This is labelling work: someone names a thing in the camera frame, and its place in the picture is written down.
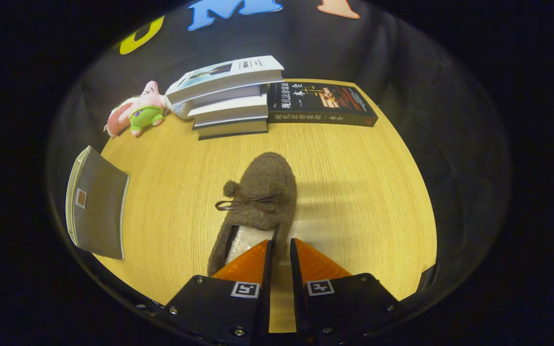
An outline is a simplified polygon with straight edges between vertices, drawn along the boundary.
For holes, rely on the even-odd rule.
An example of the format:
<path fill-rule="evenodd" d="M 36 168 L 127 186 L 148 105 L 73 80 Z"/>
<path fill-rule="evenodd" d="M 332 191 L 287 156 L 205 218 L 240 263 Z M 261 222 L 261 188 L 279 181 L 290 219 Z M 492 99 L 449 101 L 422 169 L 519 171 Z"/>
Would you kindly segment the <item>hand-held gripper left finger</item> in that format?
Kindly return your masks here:
<path fill-rule="evenodd" d="M 200 346 L 252 346 L 268 333 L 273 242 L 264 239 L 212 276 L 192 276 L 160 323 Z"/>

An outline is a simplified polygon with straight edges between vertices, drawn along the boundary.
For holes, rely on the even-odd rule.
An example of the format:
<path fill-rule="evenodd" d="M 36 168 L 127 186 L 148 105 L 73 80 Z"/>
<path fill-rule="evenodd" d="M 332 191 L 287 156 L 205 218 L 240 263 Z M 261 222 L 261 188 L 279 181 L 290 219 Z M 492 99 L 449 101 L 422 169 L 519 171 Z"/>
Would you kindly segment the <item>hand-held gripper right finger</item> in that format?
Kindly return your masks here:
<path fill-rule="evenodd" d="M 362 346 L 403 309 L 372 274 L 352 274 L 301 239 L 291 239 L 290 261 L 296 333 L 306 346 Z"/>

